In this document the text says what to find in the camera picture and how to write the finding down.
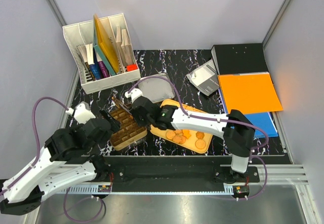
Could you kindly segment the metal tongs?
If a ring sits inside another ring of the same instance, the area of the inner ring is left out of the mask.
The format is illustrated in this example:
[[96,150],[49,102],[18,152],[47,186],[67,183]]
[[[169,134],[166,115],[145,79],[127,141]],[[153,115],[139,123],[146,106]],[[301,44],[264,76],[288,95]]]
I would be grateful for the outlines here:
[[120,101],[116,97],[112,97],[112,100],[118,108],[122,108],[125,112],[131,115],[130,109],[122,101]]

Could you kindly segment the brown compartment cookie box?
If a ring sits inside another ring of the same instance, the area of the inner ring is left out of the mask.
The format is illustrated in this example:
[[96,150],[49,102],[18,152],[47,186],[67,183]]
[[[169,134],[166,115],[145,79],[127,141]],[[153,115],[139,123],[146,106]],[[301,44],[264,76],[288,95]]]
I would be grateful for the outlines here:
[[109,140],[116,151],[121,151],[147,135],[147,129],[138,126],[131,115],[122,108],[111,111],[110,115],[120,122],[120,130],[114,133]]

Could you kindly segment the yellow cookie tray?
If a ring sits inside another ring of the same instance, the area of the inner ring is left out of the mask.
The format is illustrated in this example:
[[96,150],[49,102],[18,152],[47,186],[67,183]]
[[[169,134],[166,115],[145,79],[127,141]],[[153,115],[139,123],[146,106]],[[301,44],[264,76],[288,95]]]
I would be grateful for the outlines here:
[[[212,134],[208,134],[200,131],[187,130],[187,129],[160,130],[152,125],[150,126],[150,132],[155,136],[158,136],[164,140],[168,140],[174,144],[182,146],[198,154],[204,154],[208,151],[209,145],[213,138]],[[195,146],[195,142],[198,139],[202,139],[206,143],[206,147],[202,150],[198,149]]]

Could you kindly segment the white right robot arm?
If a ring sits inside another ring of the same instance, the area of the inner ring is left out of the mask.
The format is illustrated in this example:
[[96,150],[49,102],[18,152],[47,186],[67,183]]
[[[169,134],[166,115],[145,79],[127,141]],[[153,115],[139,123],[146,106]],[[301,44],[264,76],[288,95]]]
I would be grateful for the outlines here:
[[187,111],[176,105],[159,107],[140,95],[132,99],[130,112],[139,126],[193,130],[223,139],[232,154],[231,178],[239,182],[247,177],[255,129],[240,111],[233,109],[229,114],[207,114]]

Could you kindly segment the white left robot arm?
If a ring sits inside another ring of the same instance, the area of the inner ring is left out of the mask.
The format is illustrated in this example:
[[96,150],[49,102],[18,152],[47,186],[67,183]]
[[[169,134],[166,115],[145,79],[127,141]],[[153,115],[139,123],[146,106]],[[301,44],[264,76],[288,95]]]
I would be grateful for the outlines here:
[[87,181],[101,182],[109,178],[110,168],[103,156],[92,155],[80,166],[52,176],[72,159],[76,159],[100,143],[106,143],[120,130],[120,122],[102,110],[100,118],[89,119],[70,128],[58,129],[45,142],[34,166],[27,166],[22,173],[1,180],[4,199],[1,213],[25,215],[68,187]]

